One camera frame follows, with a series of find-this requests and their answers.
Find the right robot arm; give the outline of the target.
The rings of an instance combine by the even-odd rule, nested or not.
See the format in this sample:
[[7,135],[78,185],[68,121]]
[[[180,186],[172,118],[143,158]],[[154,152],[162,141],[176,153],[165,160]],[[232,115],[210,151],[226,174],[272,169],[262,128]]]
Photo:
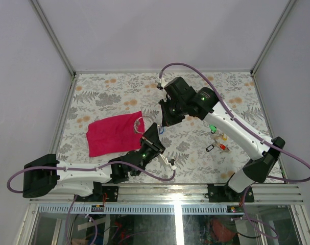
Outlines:
[[266,180],[278,161],[279,150],[285,146],[281,137],[261,135],[259,139],[255,138],[251,135],[255,128],[244,120],[241,122],[246,128],[241,127],[236,122],[237,117],[230,115],[230,108],[224,108],[215,92],[208,87],[195,91],[182,77],[170,82],[161,78],[157,87],[166,92],[166,98],[159,101],[164,127],[181,123],[186,115],[197,117],[219,128],[248,154],[247,164],[228,180],[224,188],[227,200],[238,200],[248,186]]

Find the silver metal keyring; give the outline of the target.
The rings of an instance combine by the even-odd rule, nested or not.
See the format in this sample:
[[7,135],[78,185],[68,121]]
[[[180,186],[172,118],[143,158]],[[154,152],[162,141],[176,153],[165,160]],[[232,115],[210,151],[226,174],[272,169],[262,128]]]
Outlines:
[[143,134],[152,124],[153,120],[148,116],[141,116],[134,122],[134,131],[138,134]]

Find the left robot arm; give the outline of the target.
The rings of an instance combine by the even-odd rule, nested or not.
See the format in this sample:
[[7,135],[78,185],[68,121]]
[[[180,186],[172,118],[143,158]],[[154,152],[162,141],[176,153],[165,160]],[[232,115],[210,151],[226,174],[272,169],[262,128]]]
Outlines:
[[23,194],[26,199],[52,194],[76,194],[91,201],[102,198],[102,184],[122,183],[139,176],[146,166],[165,150],[153,123],[140,139],[141,148],[100,163],[81,164],[59,161],[55,154],[44,155],[24,166]]

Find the green key tag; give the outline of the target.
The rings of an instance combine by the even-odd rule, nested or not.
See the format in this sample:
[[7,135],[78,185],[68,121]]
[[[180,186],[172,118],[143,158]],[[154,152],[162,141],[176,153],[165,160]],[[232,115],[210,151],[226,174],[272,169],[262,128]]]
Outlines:
[[214,134],[217,131],[217,128],[214,125],[209,125],[211,134]]

